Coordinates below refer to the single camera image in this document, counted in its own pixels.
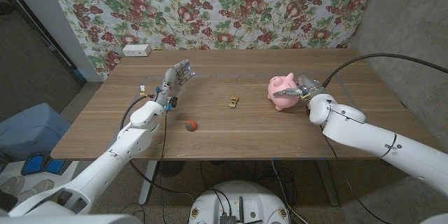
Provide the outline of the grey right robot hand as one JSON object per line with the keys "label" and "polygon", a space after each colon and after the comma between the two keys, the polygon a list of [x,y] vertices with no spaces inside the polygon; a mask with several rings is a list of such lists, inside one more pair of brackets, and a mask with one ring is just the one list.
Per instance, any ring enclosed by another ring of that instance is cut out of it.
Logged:
{"label": "grey right robot hand", "polygon": [[273,94],[274,97],[291,96],[299,97],[305,101],[310,101],[313,97],[326,93],[326,87],[330,82],[330,78],[324,82],[309,78],[306,75],[300,75],[297,79],[297,87],[286,88]]}

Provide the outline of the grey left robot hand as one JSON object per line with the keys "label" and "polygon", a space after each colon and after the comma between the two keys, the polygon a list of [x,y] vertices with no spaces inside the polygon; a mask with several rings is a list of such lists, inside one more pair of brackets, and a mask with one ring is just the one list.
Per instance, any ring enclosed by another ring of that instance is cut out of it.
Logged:
{"label": "grey left robot hand", "polygon": [[176,97],[182,86],[187,83],[195,72],[191,72],[190,61],[185,59],[171,68],[164,75],[160,91],[156,94],[155,102],[161,106],[168,105],[171,98]]}

